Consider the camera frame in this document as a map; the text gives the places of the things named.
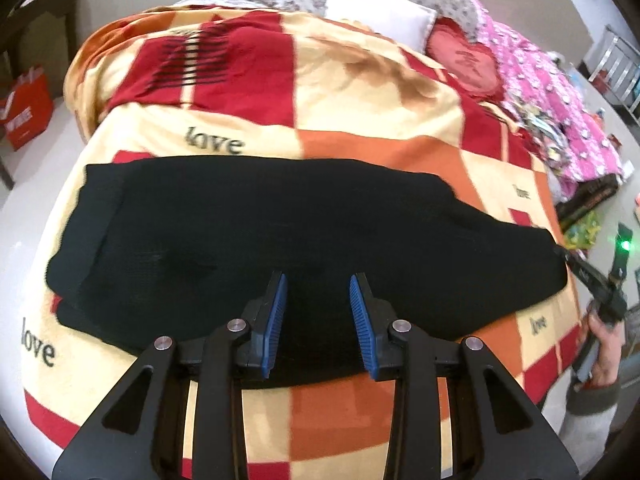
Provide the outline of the grey sleeve right forearm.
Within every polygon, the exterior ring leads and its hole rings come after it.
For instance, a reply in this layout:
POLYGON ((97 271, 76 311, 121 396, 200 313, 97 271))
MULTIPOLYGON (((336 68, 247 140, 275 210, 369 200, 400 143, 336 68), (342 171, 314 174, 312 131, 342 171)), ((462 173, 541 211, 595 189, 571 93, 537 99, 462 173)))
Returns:
POLYGON ((588 474, 604 453, 618 400, 618 380, 606 387, 568 388, 559 437, 581 477, 588 474))

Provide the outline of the person right hand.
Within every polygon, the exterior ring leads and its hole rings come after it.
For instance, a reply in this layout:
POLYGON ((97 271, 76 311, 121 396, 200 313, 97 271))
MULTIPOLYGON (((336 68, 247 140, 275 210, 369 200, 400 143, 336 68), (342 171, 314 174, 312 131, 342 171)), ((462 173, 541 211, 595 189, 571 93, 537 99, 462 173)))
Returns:
POLYGON ((585 387, 601 389, 612 386, 616 383, 620 370, 620 359, 625 342, 624 323, 618 322, 615 325, 603 323, 598 315, 597 301, 591 300, 580 326, 578 336, 580 346, 588 335, 597 337, 600 350, 597 361, 591 367, 585 387))

